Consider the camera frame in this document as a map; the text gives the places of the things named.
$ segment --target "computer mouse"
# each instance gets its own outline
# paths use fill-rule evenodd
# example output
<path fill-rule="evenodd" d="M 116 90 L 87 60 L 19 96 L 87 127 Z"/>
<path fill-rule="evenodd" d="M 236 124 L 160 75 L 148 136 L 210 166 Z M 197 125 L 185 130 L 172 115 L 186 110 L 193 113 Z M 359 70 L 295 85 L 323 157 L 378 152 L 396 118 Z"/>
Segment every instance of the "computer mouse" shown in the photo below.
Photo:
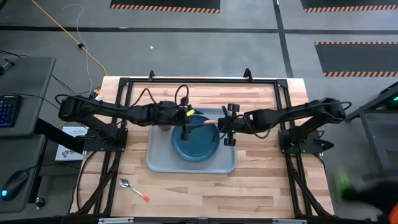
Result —
<path fill-rule="evenodd" d="M 12 174 L 1 189 L 1 199 L 5 201 L 14 199 L 28 178 L 29 174 L 24 170 L 19 170 Z"/>

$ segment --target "paper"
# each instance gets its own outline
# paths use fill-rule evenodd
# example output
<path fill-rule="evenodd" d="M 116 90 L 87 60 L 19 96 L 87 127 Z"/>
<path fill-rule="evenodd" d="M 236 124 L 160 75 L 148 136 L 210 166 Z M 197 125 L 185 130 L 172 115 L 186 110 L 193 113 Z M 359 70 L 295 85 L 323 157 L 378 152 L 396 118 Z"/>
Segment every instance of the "paper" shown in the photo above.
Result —
<path fill-rule="evenodd" d="M 87 133 L 87 129 L 84 127 L 63 127 L 62 131 L 73 137 L 83 136 Z M 81 161 L 83 155 L 65 148 L 64 146 L 58 145 L 57 154 L 55 155 L 55 161 Z"/>

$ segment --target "yellow cable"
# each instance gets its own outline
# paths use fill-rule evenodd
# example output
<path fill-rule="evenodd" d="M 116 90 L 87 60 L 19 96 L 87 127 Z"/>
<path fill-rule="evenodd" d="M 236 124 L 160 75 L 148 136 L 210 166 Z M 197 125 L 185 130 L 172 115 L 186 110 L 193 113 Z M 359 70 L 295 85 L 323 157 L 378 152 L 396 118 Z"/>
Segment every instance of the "yellow cable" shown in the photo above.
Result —
<path fill-rule="evenodd" d="M 76 40 L 76 38 L 74 38 L 74 36 L 72 36 L 65 28 L 63 28 L 61 26 L 61 24 L 59 24 L 53 17 L 51 17 L 42 7 L 39 6 L 39 4 L 37 4 L 34 0 L 31 0 L 46 16 L 48 16 L 54 23 L 56 23 L 56 25 L 58 25 L 63 31 L 65 31 L 77 44 L 80 44 L 79 41 Z M 101 68 L 104 70 L 105 76 L 108 76 L 108 73 L 106 72 L 106 69 L 104 67 L 104 65 L 102 65 L 99 61 L 97 61 L 97 59 L 95 59 L 90 53 L 88 53 L 88 51 L 85 49 L 85 47 L 82 47 L 82 49 L 87 53 L 88 56 L 90 56 L 91 59 L 93 59 L 93 61 L 95 61 L 99 66 L 101 66 Z"/>
<path fill-rule="evenodd" d="M 57 128 L 60 129 L 60 128 L 64 127 L 67 123 L 68 122 L 65 122 L 65 123 L 61 124 L 60 126 L 58 126 Z"/>

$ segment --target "person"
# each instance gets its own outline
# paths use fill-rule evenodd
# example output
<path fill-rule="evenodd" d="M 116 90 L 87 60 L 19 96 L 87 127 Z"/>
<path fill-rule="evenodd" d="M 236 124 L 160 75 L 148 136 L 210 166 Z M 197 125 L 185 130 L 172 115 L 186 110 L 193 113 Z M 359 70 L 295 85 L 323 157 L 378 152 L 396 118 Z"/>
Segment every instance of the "person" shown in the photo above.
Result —
<path fill-rule="evenodd" d="M 340 172 L 336 178 L 336 189 L 340 199 L 347 202 L 362 202 L 380 209 L 379 223 L 398 224 L 398 183 L 382 181 L 372 187 L 354 188 L 346 174 Z"/>

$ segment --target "white cable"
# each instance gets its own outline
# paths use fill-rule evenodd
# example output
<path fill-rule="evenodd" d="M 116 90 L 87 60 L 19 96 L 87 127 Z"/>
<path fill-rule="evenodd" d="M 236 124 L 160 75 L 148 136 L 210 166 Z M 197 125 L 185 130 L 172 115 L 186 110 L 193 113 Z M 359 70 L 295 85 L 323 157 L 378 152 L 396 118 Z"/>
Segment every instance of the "white cable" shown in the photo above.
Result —
<path fill-rule="evenodd" d="M 90 82 L 91 82 L 89 90 L 91 90 L 93 88 L 93 80 L 91 79 L 90 72 L 88 70 L 88 46 L 86 45 L 86 42 L 83 40 L 83 38 L 81 38 L 81 35 L 80 35 L 80 32 L 79 32 L 79 18 L 83 14 L 83 11 L 85 10 L 85 8 L 82 5 L 80 5 L 80 4 L 69 4 L 69 5 L 65 6 L 65 7 L 63 7 L 62 10 L 64 10 L 68 6 L 80 6 L 81 7 L 81 12 L 80 12 L 79 16 L 76 19 L 76 30 L 77 30 L 77 34 L 78 34 L 81 42 L 85 45 L 85 48 L 86 48 L 86 65 L 87 65 L 86 67 L 87 67 L 88 79 L 90 79 Z"/>

